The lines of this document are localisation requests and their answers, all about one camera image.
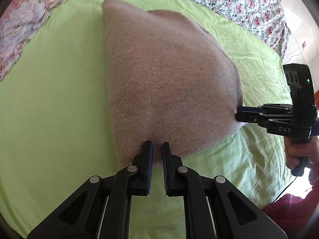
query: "black gripper frame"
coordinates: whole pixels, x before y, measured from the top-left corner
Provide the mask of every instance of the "black gripper frame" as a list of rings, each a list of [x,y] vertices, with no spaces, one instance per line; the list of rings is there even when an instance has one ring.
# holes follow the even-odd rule
[[[297,125],[294,121],[293,106],[289,104],[264,104],[259,107],[239,107],[235,118],[238,122],[256,123],[266,128],[267,133],[290,137],[293,143],[307,143],[312,136],[319,135],[319,118],[314,119],[312,126]],[[299,165],[291,174],[303,176],[309,165],[307,157],[299,157]]]
[[[184,198],[187,239],[288,238],[225,177],[203,177],[183,166],[169,143],[163,144],[162,152],[166,195]]]
[[[100,239],[127,239],[131,197],[149,194],[152,158],[153,144],[147,141],[131,166],[104,179],[92,176],[27,239],[97,238],[98,234]]]

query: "finger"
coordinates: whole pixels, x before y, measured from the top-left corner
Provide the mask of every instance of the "finger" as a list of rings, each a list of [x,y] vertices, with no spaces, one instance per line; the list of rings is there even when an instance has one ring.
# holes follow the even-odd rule
[[[319,139],[318,139],[318,137],[313,136],[309,143],[310,143],[309,147],[312,147],[312,150],[311,150],[311,153],[309,153],[308,160],[313,165],[318,164],[319,163]]]
[[[306,164],[306,167],[309,168],[309,169],[313,169],[314,165],[308,160],[308,162]]]
[[[288,147],[292,144],[290,137],[284,137],[284,141],[285,141],[285,144],[286,144]]]
[[[288,144],[288,140],[286,139],[286,137],[284,137],[284,145],[285,145],[285,154],[288,155],[288,148],[289,148],[289,144]]]
[[[299,159],[297,157],[286,155],[286,165],[288,166],[298,166],[300,163]]]
[[[291,144],[288,148],[288,154],[291,156],[309,156],[313,163],[319,161],[319,141],[311,139],[308,143]]]
[[[294,165],[289,165],[289,164],[286,163],[286,166],[287,166],[288,169],[291,169],[291,170],[295,169]]]

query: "green bed sheet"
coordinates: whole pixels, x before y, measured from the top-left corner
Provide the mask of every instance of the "green bed sheet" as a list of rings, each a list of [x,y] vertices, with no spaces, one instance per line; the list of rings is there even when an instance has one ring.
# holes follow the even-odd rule
[[[103,1],[54,9],[0,83],[0,212],[23,237],[90,176],[117,171]],[[279,56],[239,25],[189,0],[124,1],[180,12],[208,30],[239,68],[246,106],[290,102]],[[183,163],[200,175],[224,175],[259,207],[291,178],[282,138],[253,124]],[[183,213],[182,198],[165,196],[155,168],[151,194],[132,200],[130,238],[185,238]]]

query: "human hand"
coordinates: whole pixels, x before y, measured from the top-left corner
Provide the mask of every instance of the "human hand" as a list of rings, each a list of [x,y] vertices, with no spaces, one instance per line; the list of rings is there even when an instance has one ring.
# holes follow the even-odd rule
[[[286,166],[293,170],[299,165],[298,156],[307,156],[310,162],[309,168],[319,163],[319,139],[317,136],[311,137],[306,144],[293,144],[291,138],[284,137]]]
[[[310,142],[306,144],[293,144],[291,138],[284,137],[286,166],[293,170],[299,165],[298,156],[307,156],[311,169],[309,173],[310,184],[319,187],[319,139],[313,136]]]

